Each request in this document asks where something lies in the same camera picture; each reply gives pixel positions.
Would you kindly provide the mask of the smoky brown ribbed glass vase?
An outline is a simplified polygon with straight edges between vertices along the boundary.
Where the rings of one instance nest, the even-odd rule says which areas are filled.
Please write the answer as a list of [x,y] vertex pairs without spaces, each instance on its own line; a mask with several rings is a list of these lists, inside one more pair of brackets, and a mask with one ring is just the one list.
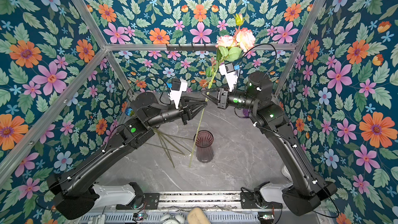
[[214,158],[214,150],[212,148],[214,136],[211,132],[200,130],[194,136],[195,146],[197,148],[196,157],[201,163],[209,163]]

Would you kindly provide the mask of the pink peony flower stem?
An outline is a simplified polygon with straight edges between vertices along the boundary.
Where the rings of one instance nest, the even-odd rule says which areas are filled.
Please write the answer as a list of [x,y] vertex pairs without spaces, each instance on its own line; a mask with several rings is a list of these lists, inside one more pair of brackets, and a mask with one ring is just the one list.
[[256,38],[253,32],[247,28],[241,28],[245,19],[241,13],[235,15],[234,35],[225,35],[217,39],[216,58],[211,62],[206,72],[206,89],[211,89],[214,84],[214,78],[221,73],[221,67],[226,66],[227,62],[234,62],[243,57],[250,49],[255,46]]

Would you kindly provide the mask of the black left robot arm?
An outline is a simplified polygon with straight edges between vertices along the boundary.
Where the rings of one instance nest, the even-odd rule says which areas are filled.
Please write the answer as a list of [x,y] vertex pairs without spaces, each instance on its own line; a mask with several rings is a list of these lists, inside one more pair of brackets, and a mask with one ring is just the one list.
[[128,110],[132,116],[115,127],[107,143],[76,168],[47,178],[56,210],[66,219],[75,220],[93,208],[121,205],[138,209],[144,205],[144,193],[137,183],[102,186],[96,180],[126,155],[139,149],[164,123],[193,119],[207,106],[204,99],[182,96],[177,105],[161,105],[152,92],[139,94]]

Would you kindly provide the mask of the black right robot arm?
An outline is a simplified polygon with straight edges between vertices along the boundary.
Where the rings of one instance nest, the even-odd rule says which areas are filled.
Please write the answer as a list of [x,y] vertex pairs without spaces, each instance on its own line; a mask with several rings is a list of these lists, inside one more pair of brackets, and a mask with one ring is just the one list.
[[284,204],[294,215],[315,211],[323,200],[337,192],[333,182],[326,181],[309,161],[300,146],[284,110],[272,102],[273,82],[265,72],[248,77],[245,91],[214,88],[202,95],[220,109],[229,106],[247,109],[253,126],[272,143],[291,176],[288,184],[265,183],[255,189],[262,201]]

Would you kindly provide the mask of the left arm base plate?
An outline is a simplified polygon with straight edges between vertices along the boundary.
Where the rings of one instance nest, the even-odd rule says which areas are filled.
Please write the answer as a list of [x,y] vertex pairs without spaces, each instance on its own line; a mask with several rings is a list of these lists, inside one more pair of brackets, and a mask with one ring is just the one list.
[[160,194],[159,193],[143,193],[141,196],[138,196],[133,199],[133,201],[127,205],[117,204],[117,210],[154,210],[158,208],[160,203]]

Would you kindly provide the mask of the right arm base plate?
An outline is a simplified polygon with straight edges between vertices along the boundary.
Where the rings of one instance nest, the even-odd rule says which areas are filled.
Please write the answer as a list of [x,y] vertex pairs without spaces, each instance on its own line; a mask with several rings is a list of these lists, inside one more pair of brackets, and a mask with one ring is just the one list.
[[240,189],[240,204],[242,209],[267,209],[273,207],[273,204],[266,202],[259,192],[245,187]]

